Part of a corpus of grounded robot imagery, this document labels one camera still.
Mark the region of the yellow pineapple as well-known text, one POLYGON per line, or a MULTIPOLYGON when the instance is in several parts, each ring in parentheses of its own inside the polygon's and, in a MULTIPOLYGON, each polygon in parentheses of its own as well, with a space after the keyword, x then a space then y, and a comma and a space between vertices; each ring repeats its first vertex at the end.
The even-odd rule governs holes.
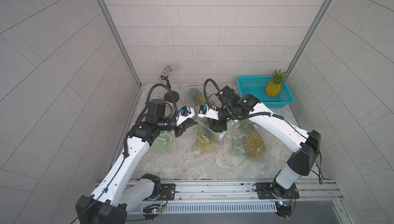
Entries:
POLYGON ((205 152, 211 152, 217 145, 216 132, 210 129, 210 121, 202 119, 199 121, 198 129, 196 131, 196 145, 205 152))

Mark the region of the orange pineapple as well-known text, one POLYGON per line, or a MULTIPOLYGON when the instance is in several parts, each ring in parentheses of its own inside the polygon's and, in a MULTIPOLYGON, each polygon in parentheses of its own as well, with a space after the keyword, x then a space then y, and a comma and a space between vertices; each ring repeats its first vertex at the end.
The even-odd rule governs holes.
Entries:
POLYGON ((285 75, 286 72, 283 72, 282 69, 274 70, 272 78, 265 88, 265 92, 268 96, 275 97, 280 93, 282 84, 285 82, 285 75))

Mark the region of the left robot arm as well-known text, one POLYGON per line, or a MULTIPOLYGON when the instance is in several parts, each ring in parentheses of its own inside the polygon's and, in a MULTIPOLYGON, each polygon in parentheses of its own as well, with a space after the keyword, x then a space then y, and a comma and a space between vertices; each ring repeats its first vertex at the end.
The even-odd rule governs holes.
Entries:
POLYGON ((184 106, 172 108, 165 115, 168 103, 153 99, 138 116, 134 126, 123 140, 124 150, 89 197, 81 196, 76 204, 76 220, 81 224, 124 224, 131 210, 146 198, 160 195, 161 182, 158 176, 145 174, 131 188, 127 184, 139 162, 151 148, 162 131, 174 131, 177 137, 197 122, 195 110, 184 106))

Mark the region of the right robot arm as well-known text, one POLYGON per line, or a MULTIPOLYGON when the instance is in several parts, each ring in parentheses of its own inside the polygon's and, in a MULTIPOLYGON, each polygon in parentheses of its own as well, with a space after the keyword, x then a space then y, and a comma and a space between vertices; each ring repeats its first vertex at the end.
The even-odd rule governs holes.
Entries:
POLYGON ((229 120, 250 120, 287 145, 292 154, 284 168, 274 178, 271 188, 276 198, 286 198, 289 189, 301 176, 308 176, 320 153, 321 135, 315 130, 307 132, 272 112, 251 94, 240 97, 229 86, 216 93, 222 107, 213 130, 224 131, 229 120))

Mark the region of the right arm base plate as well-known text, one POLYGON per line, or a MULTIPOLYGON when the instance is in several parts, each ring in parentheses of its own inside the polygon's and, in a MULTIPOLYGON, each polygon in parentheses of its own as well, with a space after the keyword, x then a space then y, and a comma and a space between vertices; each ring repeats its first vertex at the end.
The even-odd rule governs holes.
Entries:
POLYGON ((252 189, 257 192, 259 199, 299 199, 300 195, 296 184, 292 184, 289 189, 284 189, 276 182, 255 183, 252 189))

